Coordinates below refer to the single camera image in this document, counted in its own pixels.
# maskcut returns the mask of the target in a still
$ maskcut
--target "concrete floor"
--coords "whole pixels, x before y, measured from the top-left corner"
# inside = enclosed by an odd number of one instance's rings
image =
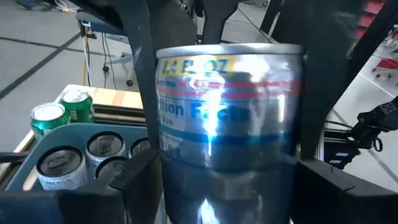
[[[268,42],[257,29],[264,14],[263,9],[240,4],[226,22],[223,39],[231,42]],[[68,84],[82,84],[83,54],[79,52],[82,42],[77,39],[66,46],[67,49],[51,57],[57,53],[57,47],[65,45],[78,33],[74,14],[26,11],[12,1],[0,0],[0,21],[0,96],[15,80],[25,77],[26,73],[31,74],[0,99],[0,151],[12,151],[30,129],[30,110],[33,106],[54,100]],[[198,21],[198,24],[202,26],[203,21]],[[120,56],[121,52],[130,51],[127,45],[112,40],[108,42],[111,54],[115,57]],[[93,86],[102,87],[104,57],[101,55],[103,48],[100,38],[90,40],[90,50],[98,53],[91,55]],[[395,83],[375,80],[370,74],[379,60],[378,57],[369,60],[336,104],[337,114],[331,113],[330,119],[342,119],[354,125],[358,113],[369,111],[398,94]],[[136,84],[132,87],[126,85],[125,71],[120,65],[115,65],[114,70],[118,89],[138,91]],[[109,80],[106,87],[114,88]],[[394,140],[398,139],[398,131],[381,134],[380,137],[384,142],[382,152],[363,150],[345,171],[398,192],[398,150],[394,144]]]

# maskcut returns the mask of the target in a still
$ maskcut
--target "silver can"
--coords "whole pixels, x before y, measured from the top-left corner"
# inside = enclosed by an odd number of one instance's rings
[[[133,158],[134,156],[146,151],[150,148],[150,143],[148,138],[142,138],[135,141],[129,150],[129,158]]]
[[[173,222],[287,219],[301,51],[289,44],[157,51],[165,198],[179,201],[166,200]],[[179,207],[191,212],[181,215]],[[204,220],[203,207],[219,216]]]
[[[73,190],[88,182],[86,159],[75,147],[60,146],[47,151],[36,169],[44,190]]]
[[[95,178],[100,179],[107,175],[117,176],[121,174],[126,160],[127,158],[123,156],[114,156],[105,159],[95,170]]]
[[[127,157],[126,145],[122,136],[112,131],[104,131],[92,136],[86,145],[89,170],[93,174],[99,164],[113,156]]]

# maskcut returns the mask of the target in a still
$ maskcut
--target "can top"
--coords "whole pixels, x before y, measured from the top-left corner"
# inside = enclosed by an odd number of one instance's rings
[[[112,173],[114,176],[123,172],[124,161],[127,158],[123,156],[114,156],[104,160],[95,171],[95,178],[103,177],[106,174]]]
[[[170,47],[156,51],[157,58],[187,55],[228,54],[301,54],[302,47],[295,44],[211,44]]]
[[[65,107],[59,103],[42,103],[32,109],[30,117],[38,121],[51,121],[60,118],[64,112]]]
[[[96,157],[108,157],[115,155],[122,149],[123,139],[114,132],[105,131],[95,134],[87,142],[88,151]]]
[[[61,100],[66,103],[79,103],[85,101],[90,95],[85,90],[72,89],[61,94]]]
[[[46,177],[61,177],[77,169],[82,153],[71,146],[49,150],[37,162],[37,171]]]

